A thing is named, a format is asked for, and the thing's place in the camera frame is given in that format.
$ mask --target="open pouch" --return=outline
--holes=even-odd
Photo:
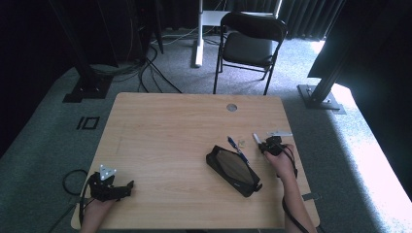
[[[236,152],[214,146],[206,155],[206,162],[245,197],[262,187],[258,175]]]

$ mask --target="table top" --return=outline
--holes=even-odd
[[[263,140],[267,132],[276,130],[291,132],[276,96],[120,93],[88,175],[103,164],[117,169],[115,186],[130,181],[135,186],[130,197],[115,204],[101,227],[283,228],[283,186],[253,138],[257,133]],[[227,136],[244,142],[241,150],[263,184],[250,197],[242,196],[206,163],[214,145],[234,150]],[[295,145],[293,137],[282,140]],[[299,188],[302,194],[310,193],[297,150]],[[319,225],[314,201],[305,201],[305,206]],[[72,227],[77,229],[78,212],[79,206],[72,217]]]

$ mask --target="blue pen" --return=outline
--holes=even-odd
[[[248,159],[246,158],[245,154],[237,147],[237,145],[234,143],[233,139],[231,139],[229,136],[227,136],[227,141],[232,145],[233,148],[237,150],[239,153],[240,158],[242,158],[243,161],[245,161],[247,164],[249,164]]]

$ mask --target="chair backrest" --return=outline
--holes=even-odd
[[[280,44],[282,44],[288,33],[285,23],[273,16],[254,16],[231,12],[222,18],[221,28],[224,26],[233,28],[252,38],[272,40]]]

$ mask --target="carpeted floor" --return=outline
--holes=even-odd
[[[216,37],[207,39],[209,43],[217,40]],[[209,43],[205,43],[200,68],[193,65],[195,41],[189,39],[165,41],[168,45],[164,54],[155,55],[155,51],[150,50],[148,58],[155,58],[153,63],[164,78],[183,93],[212,93],[217,46]],[[407,214],[411,213],[411,203],[350,90],[336,85],[332,91],[345,115],[305,108],[296,86],[318,83],[318,79],[306,78],[317,55],[314,49],[317,44],[299,39],[285,41],[268,94],[282,98],[311,189],[322,196],[316,201],[322,226],[319,231],[411,231],[412,218]],[[110,70],[105,66],[95,68],[106,73]],[[264,82],[258,80],[259,76],[255,72],[226,68],[220,75],[218,94],[261,95]],[[51,229],[76,232],[70,226],[73,214],[70,208],[78,197],[66,192],[62,182],[73,170],[88,171],[116,95],[126,91],[143,92],[145,88],[149,92],[177,92],[156,69],[148,67],[115,76],[105,99],[62,103],[78,78],[76,70],[71,69],[55,82],[0,160],[0,232],[48,232]],[[98,117],[96,128],[79,127],[82,117]],[[67,188],[80,192],[85,178],[81,173],[73,174],[66,181]],[[258,233],[257,229],[209,231]],[[170,232],[184,232],[184,229]]]

